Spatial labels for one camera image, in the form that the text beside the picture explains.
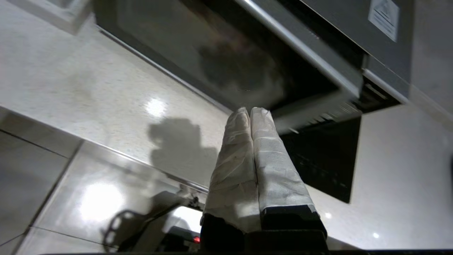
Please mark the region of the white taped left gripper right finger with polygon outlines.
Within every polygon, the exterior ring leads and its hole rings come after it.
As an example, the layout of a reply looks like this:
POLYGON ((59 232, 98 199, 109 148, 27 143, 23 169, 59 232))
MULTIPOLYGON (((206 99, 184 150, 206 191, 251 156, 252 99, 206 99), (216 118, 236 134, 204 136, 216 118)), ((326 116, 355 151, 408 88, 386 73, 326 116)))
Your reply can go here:
POLYGON ((251 110, 251 137, 264 230, 313 230, 327 236, 309 191, 276 131, 270 111, 251 110))

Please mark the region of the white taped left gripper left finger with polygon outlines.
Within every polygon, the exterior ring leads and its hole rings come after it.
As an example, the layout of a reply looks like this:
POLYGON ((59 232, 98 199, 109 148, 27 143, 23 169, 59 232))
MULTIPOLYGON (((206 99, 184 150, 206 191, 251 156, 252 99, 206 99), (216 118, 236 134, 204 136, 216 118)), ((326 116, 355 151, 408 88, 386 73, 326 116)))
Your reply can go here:
POLYGON ((211 175, 201 219, 201 249, 244 249, 245 235, 261 230, 251 121, 233 112, 211 175))

